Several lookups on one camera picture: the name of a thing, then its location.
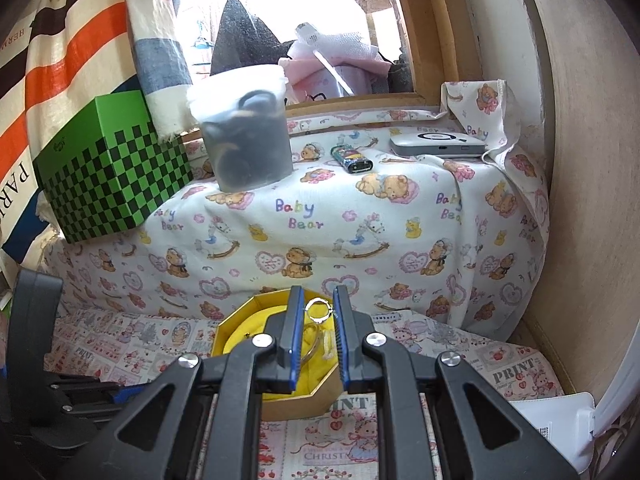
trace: striped towel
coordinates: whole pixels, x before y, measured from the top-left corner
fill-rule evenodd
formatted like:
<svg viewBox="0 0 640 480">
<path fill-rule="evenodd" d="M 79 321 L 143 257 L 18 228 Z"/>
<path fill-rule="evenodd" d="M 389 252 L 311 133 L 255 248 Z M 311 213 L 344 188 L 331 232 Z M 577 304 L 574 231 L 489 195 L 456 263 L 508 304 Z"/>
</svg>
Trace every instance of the striped towel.
<svg viewBox="0 0 640 480">
<path fill-rule="evenodd" d="M 192 129 L 191 77 L 174 19 L 172 0 L 32 0 L 0 44 L 5 275 L 47 225 L 35 213 L 39 190 L 31 161 L 95 96 L 142 88 L 161 139 Z"/>
<path fill-rule="evenodd" d="M 0 266 L 47 225 L 32 159 L 95 96 L 135 88 L 124 0 L 32 0 L 0 44 Z"/>
<path fill-rule="evenodd" d="M 191 75 L 175 34 L 173 0 L 126 0 L 136 69 L 160 140 L 192 130 Z"/>
</svg>

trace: keychain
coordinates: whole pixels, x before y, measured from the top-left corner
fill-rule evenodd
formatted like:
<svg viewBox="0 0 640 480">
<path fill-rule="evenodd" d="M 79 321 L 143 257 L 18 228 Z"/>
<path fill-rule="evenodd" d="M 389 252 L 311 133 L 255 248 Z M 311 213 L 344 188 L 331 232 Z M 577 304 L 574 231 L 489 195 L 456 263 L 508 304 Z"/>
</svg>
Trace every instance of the keychain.
<svg viewBox="0 0 640 480">
<path fill-rule="evenodd" d="M 309 313 L 309 309 L 311 306 L 317 303 L 322 303 L 326 306 L 326 314 L 322 317 L 314 317 Z M 313 298 L 305 305 L 305 312 L 308 315 L 309 319 L 313 322 L 312 324 L 306 324 L 304 330 L 307 328 L 314 330 L 314 342 L 311 345 L 309 351 L 300 359 L 300 366 L 302 367 L 306 363 L 308 363 L 309 359 L 313 357 L 313 355 L 318 351 L 318 347 L 322 341 L 324 346 L 324 358 L 326 360 L 330 359 L 334 356 L 333 348 L 335 348 L 335 344 L 332 344 L 332 331 L 331 330 L 323 330 L 322 323 L 324 323 L 327 319 L 329 319 L 334 313 L 334 308 L 331 306 L 327 300 L 323 298 Z"/>
</svg>

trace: wooden wall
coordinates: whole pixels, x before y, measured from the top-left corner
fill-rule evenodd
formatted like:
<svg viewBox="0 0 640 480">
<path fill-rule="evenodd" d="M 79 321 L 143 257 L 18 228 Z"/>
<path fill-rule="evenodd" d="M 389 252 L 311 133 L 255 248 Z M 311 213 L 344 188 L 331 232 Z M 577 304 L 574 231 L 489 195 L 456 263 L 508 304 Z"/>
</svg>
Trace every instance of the wooden wall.
<svg viewBox="0 0 640 480">
<path fill-rule="evenodd" d="M 600 399 L 640 317 L 640 56 L 604 0 L 535 0 L 556 107 L 551 231 L 525 314 Z"/>
</svg>

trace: black clamp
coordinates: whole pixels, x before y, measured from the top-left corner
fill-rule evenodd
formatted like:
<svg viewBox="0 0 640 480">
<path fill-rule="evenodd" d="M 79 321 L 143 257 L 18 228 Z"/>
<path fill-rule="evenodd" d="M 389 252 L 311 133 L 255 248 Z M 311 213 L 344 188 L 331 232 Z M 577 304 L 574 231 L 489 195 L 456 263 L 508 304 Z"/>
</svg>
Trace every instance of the black clamp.
<svg viewBox="0 0 640 480">
<path fill-rule="evenodd" d="M 255 480 L 261 394 L 291 393 L 300 372 L 303 291 L 231 353 L 185 354 L 62 469 L 61 480 L 191 480 L 202 442 L 203 480 Z M 574 468 L 455 352 L 409 353 L 334 292 L 345 390 L 375 393 L 380 480 L 432 480 L 426 396 L 445 480 L 577 480 Z"/>
</svg>

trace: metal screw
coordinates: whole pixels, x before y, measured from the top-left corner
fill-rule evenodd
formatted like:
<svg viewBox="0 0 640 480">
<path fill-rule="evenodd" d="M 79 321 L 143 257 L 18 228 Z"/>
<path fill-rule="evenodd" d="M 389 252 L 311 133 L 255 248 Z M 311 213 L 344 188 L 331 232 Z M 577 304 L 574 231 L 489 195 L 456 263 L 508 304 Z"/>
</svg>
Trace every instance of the metal screw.
<svg viewBox="0 0 640 480">
<path fill-rule="evenodd" d="M 447 350 L 440 355 L 440 360 L 445 366 L 458 366 L 462 361 L 462 357 L 453 350 Z"/>
<path fill-rule="evenodd" d="M 193 368 L 198 364 L 199 357 L 196 354 L 182 354 L 178 357 L 178 364 L 182 368 Z"/>
<path fill-rule="evenodd" d="M 271 337 L 269 334 L 257 334 L 254 335 L 254 338 L 251 339 L 251 342 L 254 344 L 254 346 L 257 346 L 259 348 L 267 348 L 267 346 L 273 343 L 273 337 Z"/>
<path fill-rule="evenodd" d="M 369 335 L 367 335 L 365 340 L 371 346 L 382 346 L 384 343 L 386 343 L 386 336 L 384 334 L 381 334 L 380 332 L 371 332 Z"/>
</svg>

